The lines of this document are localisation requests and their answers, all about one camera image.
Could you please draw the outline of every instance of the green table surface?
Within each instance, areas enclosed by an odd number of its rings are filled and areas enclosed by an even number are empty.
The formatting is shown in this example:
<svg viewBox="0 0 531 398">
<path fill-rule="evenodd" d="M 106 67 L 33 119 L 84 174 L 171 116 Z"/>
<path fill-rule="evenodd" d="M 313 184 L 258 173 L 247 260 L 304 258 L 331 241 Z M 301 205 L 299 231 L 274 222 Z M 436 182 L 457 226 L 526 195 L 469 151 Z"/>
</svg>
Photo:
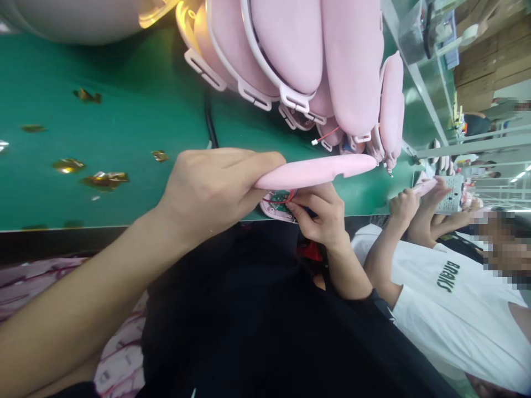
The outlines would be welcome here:
<svg viewBox="0 0 531 398">
<path fill-rule="evenodd" d="M 387 26 L 385 57 L 397 51 Z M 88 48 L 51 43 L 28 34 L 0 38 L 0 231 L 104 227 L 131 224 L 155 206 L 173 162 L 185 149 L 205 149 L 206 83 L 185 62 L 185 45 L 173 16 L 117 44 Z M 430 90 L 441 100 L 447 82 L 432 67 Z M 73 90 L 103 96 L 101 105 L 81 103 Z M 424 148 L 437 131 L 407 70 L 404 140 Z M 440 117 L 444 106 L 440 106 Z M 317 131 L 292 131 L 276 108 L 269 113 L 230 92 L 212 95 L 212 117 L 221 146 L 276 150 L 287 161 L 327 156 L 311 146 Z M 20 126 L 42 124 L 47 131 L 26 133 Z M 158 163 L 153 150 L 170 161 Z M 87 166 L 60 174 L 51 164 L 75 158 Z M 415 171 L 403 153 L 390 178 L 383 166 L 335 186 L 346 214 L 383 214 L 388 200 L 411 187 Z M 98 171 L 129 174 L 113 192 L 79 183 Z M 265 219 L 259 209 L 247 219 Z"/>
</svg>

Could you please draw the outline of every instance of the sleeve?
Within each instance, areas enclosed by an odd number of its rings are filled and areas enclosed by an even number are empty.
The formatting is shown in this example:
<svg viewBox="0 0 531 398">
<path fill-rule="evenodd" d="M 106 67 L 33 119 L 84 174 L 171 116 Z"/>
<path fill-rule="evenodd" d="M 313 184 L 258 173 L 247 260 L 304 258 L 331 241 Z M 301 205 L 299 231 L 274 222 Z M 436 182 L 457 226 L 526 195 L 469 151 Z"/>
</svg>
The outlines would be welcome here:
<svg viewBox="0 0 531 398">
<path fill-rule="evenodd" d="M 96 392 L 96 385 L 91 381 L 74 384 L 48 398 L 100 398 Z"/>
</svg>

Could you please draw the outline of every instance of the white plastic frame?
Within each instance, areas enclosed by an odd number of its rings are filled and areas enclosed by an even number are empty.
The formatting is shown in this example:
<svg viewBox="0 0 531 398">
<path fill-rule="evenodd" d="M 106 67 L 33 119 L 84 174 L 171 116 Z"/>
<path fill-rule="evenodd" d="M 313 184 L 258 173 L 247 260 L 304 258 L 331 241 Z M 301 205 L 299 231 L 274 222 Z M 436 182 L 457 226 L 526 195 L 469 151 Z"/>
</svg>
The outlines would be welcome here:
<svg viewBox="0 0 531 398">
<path fill-rule="evenodd" d="M 206 7 L 206 15 L 207 15 L 207 25 L 209 28 L 209 34 L 210 39 L 212 40 L 212 45 L 214 46 L 214 49 L 216 50 L 217 56 L 220 58 L 221 62 L 227 68 L 227 71 L 236 79 L 238 82 L 238 92 L 240 95 L 245 98 L 247 101 L 249 101 L 254 106 L 263 109 L 264 111 L 270 111 L 271 110 L 271 103 L 274 101 L 278 101 L 280 97 L 270 97 L 260 91 L 258 91 L 256 88 L 251 86 L 243 77 L 241 77 L 238 72 L 232 67 L 232 65 L 228 62 L 227 57 L 225 57 L 225 54 L 221 50 L 221 47 L 217 43 L 216 35 L 214 34 L 212 30 L 212 5 L 215 3 L 215 1 L 212 0 L 205 0 L 205 7 Z"/>
<path fill-rule="evenodd" d="M 245 26 L 245 34 L 247 40 L 251 46 L 256 61 L 271 80 L 271 82 L 278 87 L 280 91 L 280 100 L 288 108 L 295 109 L 296 111 L 309 113 L 310 112 L 310 100 L 314 98 L 315 92 L 311 95 L 301 94 L 282 81 L 280 77 L 273 71 L 267 60 L 265 59 L 262 51 L 258 45 L 257 38 L 254 36 L 254 27 L 251 18 L 251 8 L 249 6 L 249 0 L 241 0 L 242 3 L 242 15 L 243 25 Z"/>
<path fill-rule="evenodd" d="M 175 8 L 175 19 L 177 20 L 177 27 L 179 28 L 179 33 L 183 38 L 184 43 L 188 47 L 188 50 L 184 53 L 184 59 L 195 70 L 205 81 L 210 84 L 214 89 L 218 91 L 225 91 L 227 88 L 227 83 L 225 80 L 220 78 L 220 76 L 214 72 L 214 70 L 209 67 L 206 61 L 201 56 L 201 50 L 198 45 L 194 45 L 192 40 L 188 37 L 183 25 L 185 24 L 184 16 L 188 13 L 189 8 L 186 7 L 184 12 L 182 12 L 184 6 L 184 0 L 181 0 L 177 7 Z"/>
</svg>

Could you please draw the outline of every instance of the gold foil piece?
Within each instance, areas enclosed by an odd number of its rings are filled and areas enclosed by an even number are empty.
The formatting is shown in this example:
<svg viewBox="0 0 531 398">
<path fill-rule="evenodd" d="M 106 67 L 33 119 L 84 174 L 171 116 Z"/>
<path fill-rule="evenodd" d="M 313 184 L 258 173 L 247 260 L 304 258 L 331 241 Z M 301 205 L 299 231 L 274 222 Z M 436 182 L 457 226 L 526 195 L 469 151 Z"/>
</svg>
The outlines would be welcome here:
<svg viewBox="0 0 531 398">
<path fill-rule="evenodd" d="M 61 159 L 51 165 L 59 173 L 70 174 L 80 171 L 85 164 L 73 158 Z"/>
<path fill-rule="evenodd" d="M 41 124 L 25 124 L 25 125 L 21 126 L 21 128 L 26 133 L 42 133 L 42 132 L 46 131 L 44 126 L 41 125 Z"/>
<path fill-rule="evenodd" d="M 74 91 L 74 95 L 79 98 L 81 102 L 95 102 L 97 104 L 101 104 L 100 93 L 95 93 L 94 95 L 91 95 L 84 88 L 80 88 L 79 90 Z"/>
<path fill-rule="evenodd" d="M 152 151 L 151 154 L 155 157 L 157 162 L 164 162 L 169 159 L 168 155 L 166 155 L 166 152 L 164 151 Z"/>
<path fill-rule="evenodd" d="M 129 182 L 127 173 L 99 171 L 93 176 L 86 177 L 80 181 L 82 184 L 97 188 L 100 191 L 114 191 L 123 182 Z"/>
<path fill-rule="evenodd" d="M 9 143 L 7 141 L 0 140 L 0 153 L 7 149 Z"/>
</svg>

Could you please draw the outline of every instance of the pink casing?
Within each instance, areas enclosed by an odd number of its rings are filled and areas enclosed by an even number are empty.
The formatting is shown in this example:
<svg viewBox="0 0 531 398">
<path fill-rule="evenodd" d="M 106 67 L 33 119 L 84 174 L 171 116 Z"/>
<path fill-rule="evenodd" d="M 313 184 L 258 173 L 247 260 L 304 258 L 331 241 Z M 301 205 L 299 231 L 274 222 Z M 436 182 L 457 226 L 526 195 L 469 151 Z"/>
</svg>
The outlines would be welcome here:
<svg viewBox="0 0 531 398">
<path fill-rule="evenodd" d="M 322 29 L 335 117 L 347 134 L 363 137 L 380 109 L 380 1 L 322 0 Z"/>
<path fill-rule="evenodd" d="M 210 39 L 209 27 L 207 25 L 207 15 L 205 5 L 202 4 L 197 13 L 195 14 L 194 33 L 197 44 L 201 49 L 203 59 L 212 68 L 212 70 L 219 75 L 226 83 L 227 86 L 237 91 L 238 83 L 236 79 L 232 77 L 227 68 L 223 65 L 220 58 L 216 54 L 216 49 L 212 45 Z"/>
<path fill-rule="evenodd" d="M 206 5 L 211 8 L 210 28 L 234 70 L 259 92 L 269 97 L 279 97 L 278 88 L 262 71 L 249 46 L 240 0 L 207 0 Z"/>
<path fill-rule="evenodd" d="M 338 174 L 352 177 L 376 167 L 368 155 L 328 156 L 287 163 L 260 178 L 254 185 L 268 191 L 292 190 L 333 181 Z"/>
<path fill-rule="evenodd" d="M 426 195 L 429 191 L 431 191 L 435 185 L 437 185 L 436 179 L 430 179 L 426 181 L 422 181 L 421 183 L 415 185 L 412 190 L 414 193 L 419 193 L 421 196 Z"/>
<path fill-rule="evenodd" d="M 319 84 L 319 87 L 315 92 L 315 97 L 310 100 L 310 112 L 324 118 L 329 118 L 334 115 L 334 107 L 332 106 L 330 84 L 328 82 L 328 75 L 326 71 L 325 62 L 322 66 L 321 84 Z"/>
<path fill-rule="evenodd" d="M 260 46 L 280 77 L 301 94 L 313 94 L 322 77 L 320 0 L 251 0 Z"/>
<path fill-rule="evenodd" d="M 326 120 L 325 125 L 317 125 L 317 131 L 319 132 L 319 135 L 323 137 L 337 127 L 338 124 L 336 122 L 336 118 L 332 116 Z M 336 146 L 341 143 L 341 138 L 343 138 L 343 135 L 345 135 L 345 132 L 340 128 L 335 133 L 332 133 L 326 137 L 324 141 L 326 141 L 330 146 Z"/>
<path fill-rule="evenodd" d="M 403 80 L 404 64 L 400 53 L 397 51 L 386 60 L 383 71 L 380 139 L 386 154 L 394 152 L 402 139 L 402 129 L 399 126 L 399 121 L 404 104 L 404 96 L 402 94 Z"/>
</svg>

